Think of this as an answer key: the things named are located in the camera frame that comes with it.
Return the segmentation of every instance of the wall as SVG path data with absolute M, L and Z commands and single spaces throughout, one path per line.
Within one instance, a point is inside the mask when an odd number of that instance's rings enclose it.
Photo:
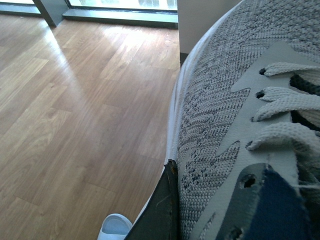
M 180 53 L 189 54 L 203 34 L 240 0 L 177 0 Z

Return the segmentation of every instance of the lace hole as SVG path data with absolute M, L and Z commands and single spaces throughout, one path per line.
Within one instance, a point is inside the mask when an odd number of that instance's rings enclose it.
M 262 91 L 259 91 L 255 94 L 255 97 L 257 99 L 260 99 L 260 98 L 263 98 L 265 96 L 265 92 L 262 90 Z
M 243 235 L 243 230 L 238 228 L 238 227 L 234 227 L 228 235 L 225 236 L 225 240 L 239 240 L 241 238 L 241 236 Z
M 260 75 L 265 75 L 266 70 L 264 68 L 260 69 L 259 74 Z
M 240 181 L 240 188 L 251 188 L 256 183 L 256 176 L 253 174 L 245 175 Z

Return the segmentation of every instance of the glass door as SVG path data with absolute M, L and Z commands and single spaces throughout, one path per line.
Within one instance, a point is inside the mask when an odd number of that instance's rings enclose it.
M 69 0 L 71 6 L 176 11 L 177 0 Z
M 9 4 L 34 4 L 32 0 L 0 0 L 0 3 L 9 3 Z

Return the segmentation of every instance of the sneaker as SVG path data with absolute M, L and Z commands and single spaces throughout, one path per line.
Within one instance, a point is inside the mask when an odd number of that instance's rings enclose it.
M 102 224 L 97 240 L 123 240 L 132 228 L 132 223 L 121 214 L 108 215 Z
M 312 28 L 301 21 L 286 28 L 302 18 L 295 2 L 254 2 L 207 41 L 184 97 L 176 160 L 186 240 L 320 237 L 319 38 L 298 40 Z M 292 21 L 268 31 L 266 16 L 287 9 Z M 234 21 L 241 15 L 247 25 Z M 273 45 L 281 39 L 295 51 Z
M 313 234 L 319 231 L 319 76 L 319 64 L 278 42 L 231 87 L 230 94 L 248 96 L 209 165 L 178 157 L 184 239 L 312 239 L 299 189 L 313 195 Z M 297 123 L 302 118 L 307 126 Z

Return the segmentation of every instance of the shoelace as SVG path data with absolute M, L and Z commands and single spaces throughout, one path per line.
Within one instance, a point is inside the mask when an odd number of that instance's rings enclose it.
M 267 101 L 254 117 L 260 122 L 281 112 L 296 111 L 307 121 L 307 126 L 298 122 L 279 122 L 263 128 L 247 144 L 246 149 L 253 151 L 262 144 L 285 144 L 291 142 L 296 152 L 301 194 L 306 199 L 306 207 L 312 221 L 312 229 L 319 239 L 320 226 L 320 67 L 287 62 L 269 64 L 260 74 L 271 77 L 292 72 L 290 85 L 267 87 L 256 94 L 260 100 Z

